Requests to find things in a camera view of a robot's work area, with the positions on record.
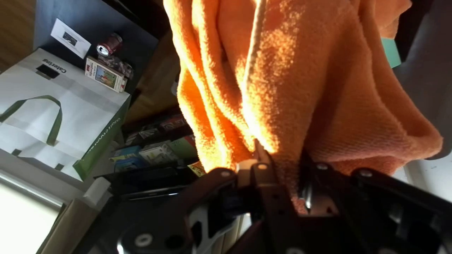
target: green handle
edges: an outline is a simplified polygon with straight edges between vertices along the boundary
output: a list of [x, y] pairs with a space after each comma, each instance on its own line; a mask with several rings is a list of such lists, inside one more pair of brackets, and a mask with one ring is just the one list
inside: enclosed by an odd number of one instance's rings
[[0, 123], [5, 122], [9, 116], [12, 116], [21, 106], [25, 105], [25, 102], [28, 101], [49, 101], [52, 104], [55, 104], [57, 106], [57, 115], [56, 119], [53, 122], [53, 126], [50, 129], [50, 133], [46, 137], [46, 145], [47, 146], [55, 146], [56, 145], [56, 137], [60, 129], [60, 123], [62, 123], [62, 111], [60, 111], [60, 104], [59, 101], [56, 101], [52, 97], [36, 97], [36, 98], [29, 98], [29, 99], [23, 99], [23, 101], [16, 101], [15, 104], [12, 104], [1, 116], [0, 116]]

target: clutter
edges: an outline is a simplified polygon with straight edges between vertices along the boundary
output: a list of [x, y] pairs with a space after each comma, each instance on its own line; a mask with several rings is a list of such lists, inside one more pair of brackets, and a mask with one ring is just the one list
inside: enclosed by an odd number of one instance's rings
[[184, 167], [197, 161], [194, 137], [180, 113], [166, 113], [129, 133], [111, 161], [115, 171]]
[[196, 161], [193, 164], [189, 164], [187, 169], [197, 176], [197, 178], [203, 177], [206, 174], [206, 170], [201, 167], [200, 161]]
[[97, 81], [98, 84], [112, 89], [114, 92], [124, 92], [127, 78], [93, 60], [86, 58], [84, 75]]
[[117, 34], [110, 34], [110, 37], [100, 43], [95, 50], [101, 57], [110, 57], [122, 46], [122, 39]]
[[98, 61], [101, 61], [105, 67], [108, 67], [110, 70], [114, 70], [115, 73], [124, 75], [128, 81], [132, 80], [132, 68], [129, 64], [118, 60], [114, 56], [98, 56]]

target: terry cloth fabric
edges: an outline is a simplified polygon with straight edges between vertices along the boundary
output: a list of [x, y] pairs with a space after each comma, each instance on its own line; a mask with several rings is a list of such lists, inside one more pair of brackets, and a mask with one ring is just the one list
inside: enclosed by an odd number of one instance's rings
[[348, 174], [391, 174], [442, 139], [388, 67], [381, 37], [406, 0], [163, 0], [177, 99], [206, 170], [252, 157], [293, 192], [302, 150]]

